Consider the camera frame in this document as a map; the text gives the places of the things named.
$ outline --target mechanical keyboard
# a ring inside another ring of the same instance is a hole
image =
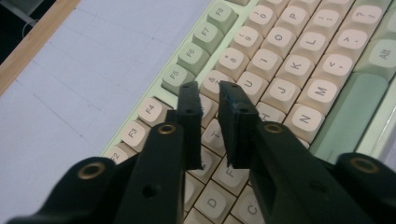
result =
[[[264,223],[248,170],[227,167],[219,82],[240,85],[262,120],[282,122],[316,157],[381,159],[396,116],[393,0],[213,0],[103,152],[141,151],[149,129],[196,80],[203,170],[186,173],[185,223]]]

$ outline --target desk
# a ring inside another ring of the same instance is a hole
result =
[[[55,3],[0,67],[0,223],[100,155],[209,3]]]

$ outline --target green keycap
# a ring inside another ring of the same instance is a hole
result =
[[[372,40],[396,39],[396,8],[387,11],[379,23]]]
[[[197,76],[208,59],[209,54],[201,47],[194,43],[187,43],[178,53],[177,64]]]
[[[340,154],[354,151],[387,87],[388,82],[381,76],[353,73],[310,151],[332,163]]]
[[[238,16],[225,3],[216,3],[207,14],[207,21],[218,27],[223,34],[227,34]]]
[[[223,33],[215,25],[203,21],[195,28],[192,43],[213,54],[223,38]]]
[[[394,40],[370,42],[354,72],[376,74],[390,81],[396,72],[396,36]]]
[[[163,72],[163,87],[175,95],[181,85],[193,80],[195,76],[178,64],[169,65]]]

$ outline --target cream keycap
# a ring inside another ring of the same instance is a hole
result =
[[[256,109],[259,111],[259,116],[262,121],[275,121],[281,123],[286,117],[282,111],[263,102],[259,102],[256,105]]]
[[[299,94],[300,89],[296,85],[276,77],[265,91],[261,101],[287,114]]]
[[[262,49],[269,49],[285,59],[296,39],[296,35],[290,30],[283,27],[274,27],[262,42]]]
[[[229,81],[234,82],[230,77],[226,76],[224,73],[221,73],[218,70],[210,71],[201,85],[201,94],[209,97],[210,99],[214,100],[215,102],[219,101],[219,83],[221,81]]]
[[[253,189],[246,186],[239,196],[231,213],[247,224],[264,224],[262,211],[254,195]]]
[[[255,29],[263,37],[266,37],[274,26],[276,19],[276,14],[271,8],[257,5],[250,11],[245,25]]]
[[[230,212],[235,197],[214,181],[209,181],[195,208],[215,223],[221,223]]]
[[[245,71],[248,61],[248,56],[240,50],[227,48],[220,55],[215,68],[236,81]]]
[[[338,92],[337,86],[330,81],[311,78],[300,94],[297,103],[308,105],[326,116],[332,108]]]
[[[262,97],[262,94],[269,85],[265,79],[250,72],[244,72],[236,84],[242,87],[254,105],[259,102],[260,97]]]
[[[203,169],[191,170],[189,172],[203,183],[207,183],[215,172],[216,167],[218,167],[220,160],[221,158],[218,155],[205,147],[201,147],[201,164]]]
[[[201,93],[199,94],[199,98],[201,100],[201,107],[203,111],[201,126],[206,128],[210,120],[212,120],[218,112],[219,104]]]
[[[314,68],[315,65],[311,60],[291,54],[277,71],[276,77],[292,82],[302,89]]]
[[[204,189],[204,184],[199,182],[192,175],[186,173],[184,188],[184,210],[188,212]]]
[[[270,82],[282,62],[282,58],[271,50],[259,49],[248,64],[247,71]]]
[[[165,121],[166,113],[169,109],[171,109],[169,106],[153,97],[149,97],[140,104],[137,114],[139,118],[152,127]]]
[[[140,152],[149,136],[150,127],[140,120],[127,123],[121,131],[121,139],[131,148]]]
[[[231,165],[227,167],[227,159],[224,158],[213,174],[213,179],[237,196],[248,181],[248,169],[234,169]]]
[[[251,58],[262,44],[262,41],[262,35],[258,31],[248,26],[242,26],[233,37],[230,47],[240,50]]]
[[[284,124],[299,138],[312,143],[323,123],[324,115],[306,105],[296,104],[290,111]]]
[[[202,135],[202,144],[223,157],[225,155],[224,140],[219,121],[212,119]]]
[[[116,164],[120,164],[123,161],[128,160],[132,156],[136,154],[128,145],[125,143],[118,143],[115,146],[111,147],[106,153],[103,155],[106,158],[113,160]]]
[[[355,63],[342,54],[326,54],[320,60],[312,77],[328,80],[342,88]]]

